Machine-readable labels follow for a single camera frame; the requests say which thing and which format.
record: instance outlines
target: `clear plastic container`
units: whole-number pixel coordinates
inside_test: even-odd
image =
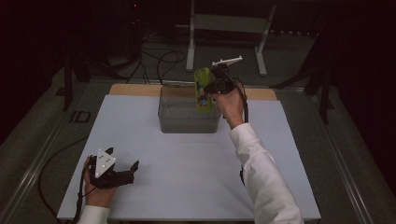
[[[194,87],[162,86],[158,117],[163,133],[215,133],[220,113],[198,112]]]

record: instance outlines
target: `white shirt sleeve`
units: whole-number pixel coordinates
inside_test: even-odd
[[[109,208],[85,205],[78,224],[107,224]]]
[[[243,167],[248,195],[254,205],[254,222],[304,223],[289,187],[274,158],[248,123],[230,132],[236,156]]]

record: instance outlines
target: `metal frame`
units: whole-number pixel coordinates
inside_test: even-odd
[[[189,51],[187,53],[187,71],[192,71],[194,67],[194,31],[195,29],[204,29],[262,34],[262,41],[258,46],[254,48],[254,53],[256,54],[256,60],[257,65],[259,66],[260,76],[265,77],[267,75],[264,58],[262,57],[262,49],[264,48],[265,40],[267,39],[271,27],[271,22],[276,11],[275,5],[271,7],[270,13],[266,19],[195,14],[194,9],[195,0],[191,0],[190,44]]]

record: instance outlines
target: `white tabletop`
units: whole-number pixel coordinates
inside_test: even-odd
[[[162,133],[159,97],[108,95],[93,125],[58,218],[76,213],[87,156],[114,147],[115,170],[140,161],[134,183],[119,187],[109,218],[116,220],[252,220],[239,177],[240,162],[220,119],[216,133]],[[270,149],[304,219],[319,219],[312,189],[279,101],[248,101],[249,120]]]

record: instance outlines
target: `hand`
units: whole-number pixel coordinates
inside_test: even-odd
[[[243,89],[241,83],[238,83],[238,86],[241,90]],[[237,88],[225,95],[211,94],[211,97],[218,101],[218,110],[227,119],[231,129],[244,123],[242,119],[244,106]]]
[[[90,161],[90,157],[85,160],[84,167]],[[94,185],[90,182],[90,172],[87,169],[84,175],[85,180],[85,193],[89,194],[85,197],[85,204],[109,208],[111,205],[111,200],[116,193],[117,188],[112,189],[96,189]]]

